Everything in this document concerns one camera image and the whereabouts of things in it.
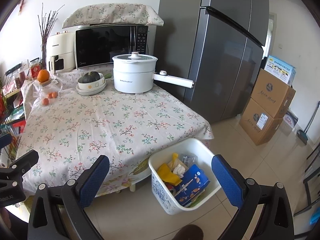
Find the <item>torn white orange milk carton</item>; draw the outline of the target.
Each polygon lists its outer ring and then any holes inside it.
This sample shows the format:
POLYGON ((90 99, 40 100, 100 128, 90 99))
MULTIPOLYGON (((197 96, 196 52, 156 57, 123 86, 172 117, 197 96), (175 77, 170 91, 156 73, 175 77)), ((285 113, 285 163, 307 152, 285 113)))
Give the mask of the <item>torn white orange milk carton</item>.
POLYGON ((174 198, 181 206, 189 205, 210 183, 205 172, 196 164, 185 173, 182 181, 175 186, 174 198))

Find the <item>white tissue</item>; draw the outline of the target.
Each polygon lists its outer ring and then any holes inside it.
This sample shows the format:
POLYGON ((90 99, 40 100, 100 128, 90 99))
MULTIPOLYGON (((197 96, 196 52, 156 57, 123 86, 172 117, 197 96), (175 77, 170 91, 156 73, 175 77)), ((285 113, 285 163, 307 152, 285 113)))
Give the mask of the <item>white tissue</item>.
POLYGON ((178 164, 174 169, 173 169, 173 174, 179 176, 179 178, 183 178, 185 173, 185 167, 181 164, 178 164))

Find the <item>yellow foil wrapper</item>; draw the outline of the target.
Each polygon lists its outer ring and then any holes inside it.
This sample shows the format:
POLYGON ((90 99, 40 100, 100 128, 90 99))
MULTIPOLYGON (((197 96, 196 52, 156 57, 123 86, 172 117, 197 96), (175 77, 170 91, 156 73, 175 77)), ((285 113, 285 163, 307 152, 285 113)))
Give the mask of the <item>yellow foil wrapper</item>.
POLYGON ((178 175, 173 173, 174 164, 177 159, 178 154, 173 153, 171 161, 169 163, 163 163, 157 170, 157 174, 159 175, 161 180, 173 186, 177 186, 182 181, 178 175))

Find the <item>plastic bottle white cap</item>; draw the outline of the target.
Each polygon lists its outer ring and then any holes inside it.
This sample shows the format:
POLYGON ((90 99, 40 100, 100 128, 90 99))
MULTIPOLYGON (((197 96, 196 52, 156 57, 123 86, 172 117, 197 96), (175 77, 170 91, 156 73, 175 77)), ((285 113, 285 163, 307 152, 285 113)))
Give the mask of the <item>plastic bottle white cap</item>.
POLYGON ((197 163, 197 156, 192 154, 180 154, 179 159, 187 167, 191 167, 197 163))

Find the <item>red drink can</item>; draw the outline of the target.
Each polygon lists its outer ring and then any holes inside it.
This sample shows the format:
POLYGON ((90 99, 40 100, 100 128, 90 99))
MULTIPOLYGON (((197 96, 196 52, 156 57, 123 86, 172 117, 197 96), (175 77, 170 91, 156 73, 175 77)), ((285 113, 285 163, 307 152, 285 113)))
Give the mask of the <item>red drink can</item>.
POLYGON ((167 189, 170 191, 170 193, 175 196, 176 195, 176 189, 173 185, 171 185, 170 183, 165 183, 167 189))

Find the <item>white plastic trash bin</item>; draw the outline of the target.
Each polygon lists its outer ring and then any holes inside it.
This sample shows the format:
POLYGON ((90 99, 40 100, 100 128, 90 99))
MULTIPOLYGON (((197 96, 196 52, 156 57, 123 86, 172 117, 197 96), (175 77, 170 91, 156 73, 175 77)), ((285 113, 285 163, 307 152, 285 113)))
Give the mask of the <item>white plastic trash bin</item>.
POLYGON ((213 157, 214 154, 201 141, 195 138, 189 138, 160 150, 149 158, 152 192, 167 214, 176 215, 183 211, 194 211, 221 189, 221 186, 212 171, 213 157), (205 172, 210 180, 209 185, 187 206, 181 206, 177 202, 167 189, 165 182, 161 180, 157 174, 158 168, 163 163, 169 163, 171 161, 173 153, 192 154, 197 156, 196 165, 205 172))

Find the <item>lower cardboard box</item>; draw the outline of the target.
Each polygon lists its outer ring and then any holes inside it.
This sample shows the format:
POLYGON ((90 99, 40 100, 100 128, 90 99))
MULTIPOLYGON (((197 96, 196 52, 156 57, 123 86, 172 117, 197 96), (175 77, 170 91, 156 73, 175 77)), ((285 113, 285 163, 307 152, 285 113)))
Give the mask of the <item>lower cardboard box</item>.
POLYGON ((254 144, 259 146, 271 140, 282 122, 282 118, 273 118, 263 107, 250 99, 239 124, 254 144))

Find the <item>cardboard box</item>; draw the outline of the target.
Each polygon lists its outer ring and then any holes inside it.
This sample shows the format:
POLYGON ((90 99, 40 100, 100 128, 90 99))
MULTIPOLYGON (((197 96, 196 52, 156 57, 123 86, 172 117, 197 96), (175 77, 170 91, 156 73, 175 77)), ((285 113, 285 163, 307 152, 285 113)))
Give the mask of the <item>cardboard box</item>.
POLYGON ((273 118, 283 118, 295 93, 289 85, 260 69, 251 98, 273 118))
POLYGON ((259 146, 271 140, 282 122, 282 118, 273 118, 263 107, 250 99, 239 124, 254 144, 259 146))

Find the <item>large orange fruit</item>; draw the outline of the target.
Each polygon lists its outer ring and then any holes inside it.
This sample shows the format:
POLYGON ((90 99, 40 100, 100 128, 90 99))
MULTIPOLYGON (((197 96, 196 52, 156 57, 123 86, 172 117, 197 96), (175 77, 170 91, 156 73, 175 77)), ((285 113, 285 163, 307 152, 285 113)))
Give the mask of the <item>large orange fruit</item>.
POLYGON ((39 71, 37 75, 37 80, 39 81, 39 83, 44 83, 49 79, 50 79, 50 72, 48 72, 48 70, 42 69, 39 71))

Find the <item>white ceramic bowl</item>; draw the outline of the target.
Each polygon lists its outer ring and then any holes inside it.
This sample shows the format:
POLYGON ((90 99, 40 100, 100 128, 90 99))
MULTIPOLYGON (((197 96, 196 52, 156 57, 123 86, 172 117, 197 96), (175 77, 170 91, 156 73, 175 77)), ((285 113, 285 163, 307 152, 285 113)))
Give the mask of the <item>white ceramic bowl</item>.
POLYGON ((112 77, 111 73, 108 74, 100 74, 100 80, 92 82, 92 83, 82 83, 82 77, 78 79, 78 84, 76 85, 76 91, 82 96, 92 96, 100 93, 107 86, 107 79, 112 77))

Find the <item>floral tablecloth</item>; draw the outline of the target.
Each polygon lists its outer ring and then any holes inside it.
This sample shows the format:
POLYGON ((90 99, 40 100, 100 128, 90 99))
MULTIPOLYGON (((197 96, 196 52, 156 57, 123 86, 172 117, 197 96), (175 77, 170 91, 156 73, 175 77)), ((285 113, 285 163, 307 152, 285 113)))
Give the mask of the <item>floral tablecloth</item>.
POLYGON ((143 178, 149 156, 186 138, 212 140, 211 126, 173 95, 158 86, 143 94, 125 94, 113 80, 97 95, 77 93, 84 72, 53 76, 57 97, 43 105, 40 85, 22 86, 26 125, 17 156, 30 150, 39 160, 24 176, 23 189, 35 194, 42 183, 60 186, 77 179, 101 155, 109 172, 99 195, 125 189, 143 178))

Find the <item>green pumpkin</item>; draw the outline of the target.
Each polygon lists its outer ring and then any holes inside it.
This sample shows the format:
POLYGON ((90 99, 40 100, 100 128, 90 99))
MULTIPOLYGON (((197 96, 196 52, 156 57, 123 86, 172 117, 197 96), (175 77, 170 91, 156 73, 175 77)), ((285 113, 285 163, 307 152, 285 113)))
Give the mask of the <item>green pumpkin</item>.
POLYGON ((82 77, 82 83, 92 83, 100 80, 100 74, 98 72, 88 72, 82 77))

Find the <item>upper cardboard box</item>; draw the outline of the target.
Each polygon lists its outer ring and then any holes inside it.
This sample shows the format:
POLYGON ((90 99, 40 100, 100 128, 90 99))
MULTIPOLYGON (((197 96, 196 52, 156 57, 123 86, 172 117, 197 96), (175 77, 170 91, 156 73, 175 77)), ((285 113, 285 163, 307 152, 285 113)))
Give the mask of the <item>upper cardboard box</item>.
POLYGON ((289 85, 260 69, 251 98, 273 118, 283 118, 295 93, 289 85))

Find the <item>cream air fryer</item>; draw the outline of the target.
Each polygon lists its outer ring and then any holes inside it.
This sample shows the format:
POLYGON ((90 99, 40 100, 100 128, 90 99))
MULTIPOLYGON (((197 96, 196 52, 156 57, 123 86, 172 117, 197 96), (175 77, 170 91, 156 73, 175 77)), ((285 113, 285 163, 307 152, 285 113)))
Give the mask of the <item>cream air fryer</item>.
POLYGON ((47 40, 47 69, 51 74, 71 72, 75 68, 75 32, 65 31, 47 40))

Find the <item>black microwave oven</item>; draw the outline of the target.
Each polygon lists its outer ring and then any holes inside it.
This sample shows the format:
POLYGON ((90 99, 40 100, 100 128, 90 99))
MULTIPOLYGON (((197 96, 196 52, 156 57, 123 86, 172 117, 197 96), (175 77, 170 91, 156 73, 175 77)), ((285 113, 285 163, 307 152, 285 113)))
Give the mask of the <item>black microwave oven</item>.
POLYGON ((117 55, 146 54, 148 26, 141 24, 96 24, 75 31, 76 68, 112 63, 117 55))

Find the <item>blue white appliance box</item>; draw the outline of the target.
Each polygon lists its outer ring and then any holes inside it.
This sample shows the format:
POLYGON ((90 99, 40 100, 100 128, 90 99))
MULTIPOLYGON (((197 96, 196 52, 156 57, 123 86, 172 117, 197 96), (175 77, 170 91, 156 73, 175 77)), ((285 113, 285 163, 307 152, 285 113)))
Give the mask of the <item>blue white appliance box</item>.
POLYGON ((268 56, 264 70, 289 86, 293 84, 296 75, 294 66, 272 55, 268 56))

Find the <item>white electric cooking pot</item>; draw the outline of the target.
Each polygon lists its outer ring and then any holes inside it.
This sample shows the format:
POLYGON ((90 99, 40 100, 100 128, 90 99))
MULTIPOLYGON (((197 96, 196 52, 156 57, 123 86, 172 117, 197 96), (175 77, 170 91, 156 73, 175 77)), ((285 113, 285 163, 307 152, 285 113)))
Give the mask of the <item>white electric cooking pot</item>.
POLYGON ((157 58, 132 52, 117 55, 113 60, 113 80, 117 91, 127 94, 141 94, 153 88, 154 81, 161 81, 185 88, 192 88, 194 81, 168 75, 161 70, 156 73, 157 58))

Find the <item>dried twig bundle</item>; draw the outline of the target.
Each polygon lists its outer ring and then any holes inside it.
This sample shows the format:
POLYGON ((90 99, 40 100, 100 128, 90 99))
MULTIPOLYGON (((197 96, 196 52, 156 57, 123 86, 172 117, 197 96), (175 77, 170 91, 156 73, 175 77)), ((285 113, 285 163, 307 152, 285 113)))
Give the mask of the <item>dried twig bundle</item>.
POLYGON ((43 4, 41 8, 41 14, 37 16, 39 28, 40 28, 40 35, 41 35, 41 68, 47 68, 47 41, 50 35, 50 32, 53 29, 54 24, 57 21, 57 15, 63 5, 57 10, 51 10, 48 14, 43 13, 43 4))

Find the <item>grey refrigerator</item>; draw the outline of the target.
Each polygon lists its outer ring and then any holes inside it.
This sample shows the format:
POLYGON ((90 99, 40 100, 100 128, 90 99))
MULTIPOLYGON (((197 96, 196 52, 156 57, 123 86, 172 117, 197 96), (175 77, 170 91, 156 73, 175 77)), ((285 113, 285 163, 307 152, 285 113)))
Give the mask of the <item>grey refrigerator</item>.
POLYGON ((263 58, 269 0, 160 0, 158 13, 156 69, 194 82, 161 87, 210 123, 242 113, 263 58))

